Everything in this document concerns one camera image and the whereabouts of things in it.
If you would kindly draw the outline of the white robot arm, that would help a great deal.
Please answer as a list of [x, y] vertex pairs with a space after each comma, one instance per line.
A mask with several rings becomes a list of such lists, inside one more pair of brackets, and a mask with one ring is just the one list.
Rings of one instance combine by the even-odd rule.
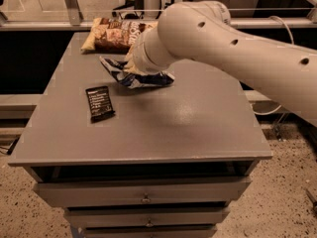
[[127, 53], [127, 67], [155, 74], [178, 60], [215, 66], [317, 126], [317, 51], [230, 26], [220, 2], [169, 6]]

